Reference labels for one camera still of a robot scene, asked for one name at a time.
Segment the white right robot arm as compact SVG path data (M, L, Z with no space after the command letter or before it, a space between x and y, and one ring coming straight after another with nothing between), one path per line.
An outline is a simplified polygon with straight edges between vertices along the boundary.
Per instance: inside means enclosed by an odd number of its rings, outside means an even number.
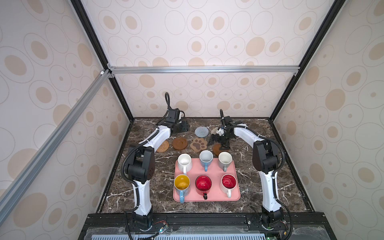
M284 218L284 204L278 196L277 174L285 164L285 152L275 140L256 133L240 121L222 117L221 124L211 137L210 144L220 143L223 150L228 150L230 140L238 137L253 148L252 163L259 172L263 191L261 222L265 228L271 228Z

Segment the brown wooden round coaster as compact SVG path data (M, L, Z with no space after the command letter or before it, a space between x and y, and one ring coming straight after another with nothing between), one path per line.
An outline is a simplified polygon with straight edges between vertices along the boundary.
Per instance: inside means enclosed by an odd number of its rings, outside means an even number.
M221 144L215 144L213 146L213 153L215 156L219 156L219 154L222 152L223 150L221 150Z

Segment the multicolour woven round coaster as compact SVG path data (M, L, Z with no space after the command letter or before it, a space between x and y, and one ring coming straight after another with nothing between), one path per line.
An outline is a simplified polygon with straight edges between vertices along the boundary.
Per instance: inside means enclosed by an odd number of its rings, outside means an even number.
M214 128L214 129L212 129L211 134L216 135L219 133L219 130L220 130L220 128Z

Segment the cork paw print coaster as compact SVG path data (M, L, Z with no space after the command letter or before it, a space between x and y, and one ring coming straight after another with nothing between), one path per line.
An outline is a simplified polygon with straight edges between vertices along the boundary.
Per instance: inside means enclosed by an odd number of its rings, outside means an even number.
M190 144L191 149L196 153L206 150L207 146L208 142L203 138L193 139L192 143Z

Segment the light blue woven coaster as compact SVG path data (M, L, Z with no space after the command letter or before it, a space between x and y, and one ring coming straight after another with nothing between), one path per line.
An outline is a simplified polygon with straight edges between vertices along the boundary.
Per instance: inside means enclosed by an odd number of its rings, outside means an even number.
M210 130L207 127L198 127L195 129L195 135L198 138L205 138L209 135Z

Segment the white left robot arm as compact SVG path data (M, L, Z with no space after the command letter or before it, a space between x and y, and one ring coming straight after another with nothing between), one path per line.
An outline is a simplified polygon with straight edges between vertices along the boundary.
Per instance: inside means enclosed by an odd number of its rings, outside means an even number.
M129 146L121 176L134 189L135 207L131 210L133 221L143 228L150 228L153 222L153 207L150 200L150 180L155 172L155 152L172 135L189 131L187 121L165 122L143 141Z

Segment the dark brown wooden coaster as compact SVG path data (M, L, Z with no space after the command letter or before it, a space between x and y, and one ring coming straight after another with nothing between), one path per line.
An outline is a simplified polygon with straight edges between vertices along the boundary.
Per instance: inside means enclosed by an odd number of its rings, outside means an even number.
M184 150L188 145L188 141L185 138L176 138L172 142L172 146L175 150Z

